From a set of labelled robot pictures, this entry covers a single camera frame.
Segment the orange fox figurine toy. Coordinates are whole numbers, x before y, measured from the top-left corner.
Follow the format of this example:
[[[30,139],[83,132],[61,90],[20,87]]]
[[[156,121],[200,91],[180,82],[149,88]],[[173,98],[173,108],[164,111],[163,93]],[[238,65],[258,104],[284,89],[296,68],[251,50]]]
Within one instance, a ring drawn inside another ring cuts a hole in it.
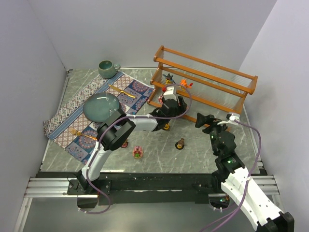
[[[186,79],[182,79],[182,80],[180,81],[180,85],[181,85],[181,89],[182,89],[183,91],[185,91],[185,90],[188,89],[188,88],[192,88],[193,83],[189,83],[189,84],[188,84]]]

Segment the strawberry cake toy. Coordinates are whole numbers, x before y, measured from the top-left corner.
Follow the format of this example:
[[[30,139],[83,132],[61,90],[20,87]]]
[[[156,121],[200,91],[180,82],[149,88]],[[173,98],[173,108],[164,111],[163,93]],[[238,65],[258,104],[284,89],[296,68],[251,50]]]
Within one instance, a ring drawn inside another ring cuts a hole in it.
[[[163,96],[163,95],[160,95],[160,96],[158,97],[158,101],[159,101],[160,104],[163,104],[163,103],[164,103],[164,96]]]

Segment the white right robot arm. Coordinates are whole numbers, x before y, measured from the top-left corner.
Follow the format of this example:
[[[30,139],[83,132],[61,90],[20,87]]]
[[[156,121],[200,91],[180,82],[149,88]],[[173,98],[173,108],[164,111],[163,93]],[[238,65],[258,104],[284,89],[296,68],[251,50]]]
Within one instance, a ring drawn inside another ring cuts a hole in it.
[[[239,115],[231,113],[222,121],[213,115],[197,114],[196,128],[207,124],[203,132],[210,136],[213,154],[217,157],[217,170],[212,173],[214,189],[223,191],[232,199],[237,208],[219,219],[218,231],[231,220],[238,211],[242,211],[257,232],[292,232],[295,220],[289,212],[283,212],[260,189],[248,170],[235,152],[234,134],[228,132],[227,126],[241,124]]]

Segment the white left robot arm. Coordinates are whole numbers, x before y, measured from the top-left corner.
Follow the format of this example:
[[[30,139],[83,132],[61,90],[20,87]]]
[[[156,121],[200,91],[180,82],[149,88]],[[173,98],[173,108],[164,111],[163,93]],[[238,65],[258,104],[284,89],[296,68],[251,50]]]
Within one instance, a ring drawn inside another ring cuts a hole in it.
[[[76,178],[84,193],[94,188],[91,182],[96,181],[100,171],[110,154],[119,149],[134,131],[158,131],[165,127],[171,119],[182,117],[191,107],[182,96],[167,99],[159,108],[146,115],[130,115],[122,109],[116,110],[97,129],[95,148],[87,164],[78,172]]]

